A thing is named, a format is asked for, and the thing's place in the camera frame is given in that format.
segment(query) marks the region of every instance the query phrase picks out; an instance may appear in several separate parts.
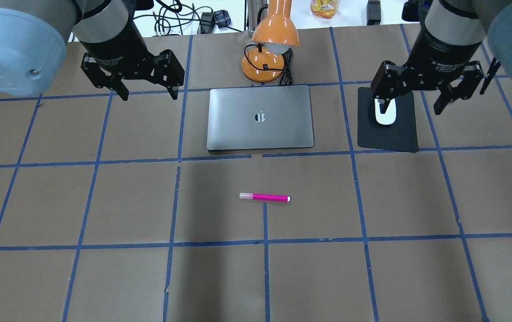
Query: black mouse pad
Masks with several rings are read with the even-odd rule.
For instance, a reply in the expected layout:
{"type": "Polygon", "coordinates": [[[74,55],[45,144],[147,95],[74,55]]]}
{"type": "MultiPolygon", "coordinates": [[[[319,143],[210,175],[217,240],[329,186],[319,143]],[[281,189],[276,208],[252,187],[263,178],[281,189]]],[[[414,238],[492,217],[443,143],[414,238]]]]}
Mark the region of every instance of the black mouse pad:
{"type": "Polygon", "coordinates": [[[358,145],[364,148],[417,152],[417,126],[413,93],[395,99],[397,118],[389,126],[375,120],[375,102],[369,87],[358,89],[358,145]]]}

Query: orange desk lamp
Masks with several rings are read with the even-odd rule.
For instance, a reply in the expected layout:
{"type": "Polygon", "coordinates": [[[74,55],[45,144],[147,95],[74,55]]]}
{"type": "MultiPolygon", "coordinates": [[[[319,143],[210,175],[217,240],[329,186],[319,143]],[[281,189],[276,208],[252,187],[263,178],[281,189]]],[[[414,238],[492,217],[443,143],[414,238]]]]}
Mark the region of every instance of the orange desk lamp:
{"type": "Polygon", "coordinates": [[[257,47],[248,53],[244,49],[241,65],[248,79],[268,82],[282,74],[286,65],[282,54],[290,47],[299,46],[298,31],[290,20],[290,10],[291,0],[270,0],[268,15],[252,35],[257,47]]]}

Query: laptop lid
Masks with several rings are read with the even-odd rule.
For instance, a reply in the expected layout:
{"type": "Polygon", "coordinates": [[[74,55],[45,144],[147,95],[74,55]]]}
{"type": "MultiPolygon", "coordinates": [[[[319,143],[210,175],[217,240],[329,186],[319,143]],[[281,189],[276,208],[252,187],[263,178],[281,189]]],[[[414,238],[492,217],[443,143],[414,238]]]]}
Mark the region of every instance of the laptop lid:
{"type": "Polygon", "coordinates": [[[206,148],[310,148],[310,91],[305,85],[212,89],[206,148]]]}

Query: lamp base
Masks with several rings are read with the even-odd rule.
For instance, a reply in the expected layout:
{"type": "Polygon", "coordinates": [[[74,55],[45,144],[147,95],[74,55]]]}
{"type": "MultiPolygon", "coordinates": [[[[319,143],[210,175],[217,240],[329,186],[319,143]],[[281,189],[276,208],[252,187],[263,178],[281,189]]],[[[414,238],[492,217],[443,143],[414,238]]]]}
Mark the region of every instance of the lamp base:
{"type": "Polygon", "coordinates": [[[248,53],[242,57],[242,63],[240,65],[244,76],[251,81],[269,82],[282,75],[282,71],[261,71],[254,68],[254,66],[260,69],[264,69],[265,65],[268,66],[269,69],[283,69],[285,63],[282,55],[275,55],[269,51],[268,48],[262,46],[262,52],[260,52],[257,47],[248,51],[248,53]]]}

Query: lamp shade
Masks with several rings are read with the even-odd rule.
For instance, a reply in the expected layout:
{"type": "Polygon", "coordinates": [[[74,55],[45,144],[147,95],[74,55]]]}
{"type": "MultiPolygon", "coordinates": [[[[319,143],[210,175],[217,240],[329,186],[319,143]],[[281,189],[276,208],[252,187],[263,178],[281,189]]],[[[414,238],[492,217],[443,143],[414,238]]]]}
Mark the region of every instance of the lamp shade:
{"type": "Polygon", "coordinates": [[[252,41],[267,45],[277,43],[286,50],[288,46],[298,47],[298,31],[290,20],[290,9],[291,0],[270,0],[268,15],[256,27],[252,41]]]}

